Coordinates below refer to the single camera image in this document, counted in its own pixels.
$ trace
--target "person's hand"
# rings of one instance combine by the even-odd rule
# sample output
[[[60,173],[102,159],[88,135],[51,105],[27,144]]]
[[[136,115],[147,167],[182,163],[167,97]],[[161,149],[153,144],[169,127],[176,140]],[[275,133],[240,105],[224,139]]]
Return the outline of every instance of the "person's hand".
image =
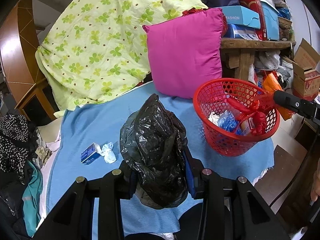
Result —
[[[313,185],[311,189],[311,199],[312,201],[316,201],[320,196],[320,159],[318,161],[318,168],[313,175]]]

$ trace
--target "white tissue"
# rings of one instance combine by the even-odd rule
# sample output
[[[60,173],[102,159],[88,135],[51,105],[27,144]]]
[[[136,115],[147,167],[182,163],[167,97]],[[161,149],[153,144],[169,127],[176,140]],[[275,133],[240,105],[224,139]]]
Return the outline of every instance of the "white tissue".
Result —
[[[117,160],[112,149],[113,149],[113,143],[110,142],[108,144],[104,144],[102,146],[101,152],[99,152],[100,155],[104,157],[104,160],[106,163],[114,163]]]
[[[218,126],[218,120],[219,120],[220,116],[215,114],[214,112],[211,112],[210,116],[209,116],[209,121],[214,123],[215,125]]]

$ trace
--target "light blue box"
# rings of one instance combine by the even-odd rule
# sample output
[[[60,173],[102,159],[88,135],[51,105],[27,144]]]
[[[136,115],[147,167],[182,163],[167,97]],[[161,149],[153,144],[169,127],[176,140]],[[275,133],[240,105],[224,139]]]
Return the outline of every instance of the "light blue box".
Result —
[[[96,143],[93,143],[90,145],[87,149],[84,150],[83,153],[81,153],[81,163],[89,165],[94,160],[98,159],[101,155],[97,152],[97,145]]]
[[[228,24],[238,24],[260,29],[259,14],[241,5],[223,6],[222,12]]]
[[[264,18],[266,20],[268,40],[279,41],[279,12],[270,4],[261,1]]]

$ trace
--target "brown box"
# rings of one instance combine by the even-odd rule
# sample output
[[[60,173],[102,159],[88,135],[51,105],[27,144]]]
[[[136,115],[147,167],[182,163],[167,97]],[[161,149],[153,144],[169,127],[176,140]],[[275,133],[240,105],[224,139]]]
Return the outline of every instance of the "brown box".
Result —
[[[285,60],[293,65],[292,93],[308,101],[315,99],[320,87],[320,73],[315,70],[320,55],[305,39],[302,39],[293,61]]]

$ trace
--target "black and white scarf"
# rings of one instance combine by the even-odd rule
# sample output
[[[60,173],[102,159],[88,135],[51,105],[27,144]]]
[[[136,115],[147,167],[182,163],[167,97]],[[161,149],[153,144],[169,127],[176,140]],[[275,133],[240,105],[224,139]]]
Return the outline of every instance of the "black and white scarf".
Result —
[[[0,169],[15,171],[24,179],[24,165],[30,155],[30,132],[24,115],[6,114],[0,118]]]

